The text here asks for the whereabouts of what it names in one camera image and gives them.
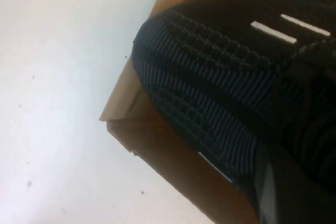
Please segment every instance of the white surface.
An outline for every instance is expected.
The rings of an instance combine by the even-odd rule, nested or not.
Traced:
[[[0,0],[1,224],[210,223],[98,121],[154,2]]]

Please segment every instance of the sneaker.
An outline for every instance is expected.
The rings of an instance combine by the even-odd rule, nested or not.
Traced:
[[[336,223],[335,17],[335,0],[201,0],[134,40],[153,104],[262,223]]]

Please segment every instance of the black knit fabric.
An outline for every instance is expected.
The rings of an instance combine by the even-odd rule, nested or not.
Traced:
[[[336,153],[325,148],[335,150],[334,140],[328,141],[335,135],[326,139],[328,145],[311,143],[300,154],[292,146],[301,143],[279,139],[274,115],[277,80],[292,62],[335,69],[336,57],[331,57],[336,45],[335,5],[334,0],[203,0],[175,6],[148,20],[134,41],[134,67],[153,104],[185,141],[252,201],[261,143],[281,143],[314,181],[319,181],[323,167],[329,172],[336,168]],[[331,35],[293,24],[281,14]],[[253,27],[253,22],[297,41],[271,36]],[[334,83],[323,74],[311,87],[310,120],[314,121],[336,108],[336,96],[330,91]],[[290,128],[301,112],[304,89],[289,80],[281,89]],[[326,127],[330,130],[334,124]],[[307,165],[305,157],[316,146],[316,162]],[[328,150],[326,162],[318,153]],[[324,186],[334,194],[333,182],[336,178],[329,176]]]

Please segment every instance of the cardboard box flap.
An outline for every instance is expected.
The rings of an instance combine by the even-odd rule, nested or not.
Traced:
[[[134,104],[140,90],[140,80],[133,67],[132,61],[128,60],[100,120],[112,121],[124,118],[132,108],[132,104]]]

